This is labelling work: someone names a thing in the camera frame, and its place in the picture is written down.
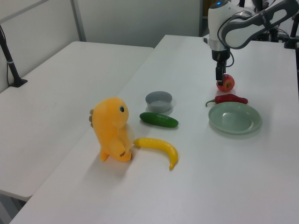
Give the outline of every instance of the red chili pepper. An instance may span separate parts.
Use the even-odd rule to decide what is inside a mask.
[[[241,98],[234,94],[229,93],[226,95],[216,96],[215,99],[208,101],[206,103],[206,106],[210,102],[215,102],[216,104],[223,103],[223,102],[238,102],[238,103],[242,103],[242,104],[247,104],[248,100],[246,98]]]

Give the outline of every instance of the apple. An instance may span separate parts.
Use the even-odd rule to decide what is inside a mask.
[[[234,78],[231,75],[224,74],[223,75],[223,85],[218,85],[218,81],[217,81],[216,84],[217,84],[217,88],[221,92],[229,92],[235,86],[235,81],[234,81]]]

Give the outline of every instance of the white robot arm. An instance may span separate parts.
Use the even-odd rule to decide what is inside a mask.
[[[254,37],[274,28],[299,11],[299,0],[276,0],[258,14],[220,0],[209,8],[209,45],[217,62],[216,80],[222,84],[230,48],[244,48]]]

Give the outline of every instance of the gray bowl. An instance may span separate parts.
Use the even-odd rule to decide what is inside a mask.
[[[156,91],[147,95],[145,101],[150,111],[164,113],[171,108],[172,96],[164,91]]]

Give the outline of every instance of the green cucumber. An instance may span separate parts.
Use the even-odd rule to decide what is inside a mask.
[[[160,113],[144,112],[139,115],[140,119],[150,125],[157,125],[161,127],[176,127],[178,121],[174,118],[168,117]]]

